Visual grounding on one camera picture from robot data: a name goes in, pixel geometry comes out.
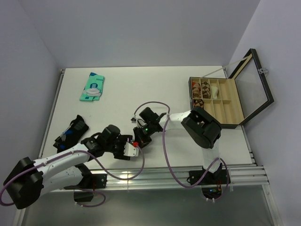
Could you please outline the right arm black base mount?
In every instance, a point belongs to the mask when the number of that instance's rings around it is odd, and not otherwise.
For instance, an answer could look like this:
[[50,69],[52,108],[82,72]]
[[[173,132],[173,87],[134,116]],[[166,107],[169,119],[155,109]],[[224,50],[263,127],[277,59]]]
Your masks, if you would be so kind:
[[[205,172],[202,170],[191,170],[186,181],[193,185],[195,184]],[[222,186],[230,185],[231,180],[227,170],[222,169],[219,172],[208,172],[205,177],[198,183],[198,186],[202,186],[201,190],[203,195],[208,199],[217,199],[222,195]]]

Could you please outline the cream yellow sock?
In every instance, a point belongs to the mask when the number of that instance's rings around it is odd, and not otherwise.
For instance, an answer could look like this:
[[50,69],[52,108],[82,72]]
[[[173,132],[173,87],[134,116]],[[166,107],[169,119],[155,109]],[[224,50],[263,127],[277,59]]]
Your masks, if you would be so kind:
[[219,92],[219,89],[215,86],[212,86],[211,87],[211,97],[212,99],[217,99],[218,98],[218,92]]

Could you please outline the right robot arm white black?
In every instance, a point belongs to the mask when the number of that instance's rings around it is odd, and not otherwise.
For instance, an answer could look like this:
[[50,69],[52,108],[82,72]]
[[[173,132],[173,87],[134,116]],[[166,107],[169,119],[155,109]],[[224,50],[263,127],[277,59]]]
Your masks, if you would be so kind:
[[135,142],[141,148],[152,141],[151,136],[154,133],[161,132],[162,142],[165,143],[166,131],[184,129],[201,148],[204,180],[212,184],[219,179],[222,164],[219,138],[222,126],[212,115],[198,106],[183,113],[166,112],[160,115],[146,107],[139,115],[145,124],[134,127],[133,132]]

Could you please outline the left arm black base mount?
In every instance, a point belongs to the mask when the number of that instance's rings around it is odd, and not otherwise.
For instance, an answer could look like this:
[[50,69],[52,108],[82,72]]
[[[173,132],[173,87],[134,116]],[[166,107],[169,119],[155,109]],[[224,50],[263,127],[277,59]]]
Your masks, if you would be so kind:
[[[102,189],[106,187],[107,175],[106,174],[91,174],[88,176],[84,176],[78,185],[76,185],[76,189],[87,189],[87,190],[95,190]],[[91,202],[95,195],[92,192],[74,192],[73,199],[75,202]]]

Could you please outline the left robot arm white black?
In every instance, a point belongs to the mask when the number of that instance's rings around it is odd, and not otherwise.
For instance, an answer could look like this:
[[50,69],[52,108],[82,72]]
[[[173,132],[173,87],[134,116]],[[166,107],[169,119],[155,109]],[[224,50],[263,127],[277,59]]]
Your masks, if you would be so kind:
[[107,126],[103,132],[95,133],[75,146],[43,159],[21,159],[3,183],[1,193],[7,192],[19,210],[24,209],[40,196],[60,188],[92,188],[95,178],[86,162],[112,153],[118,159],[124,156],[126,145],[132,135],[122,135],[118,127]]

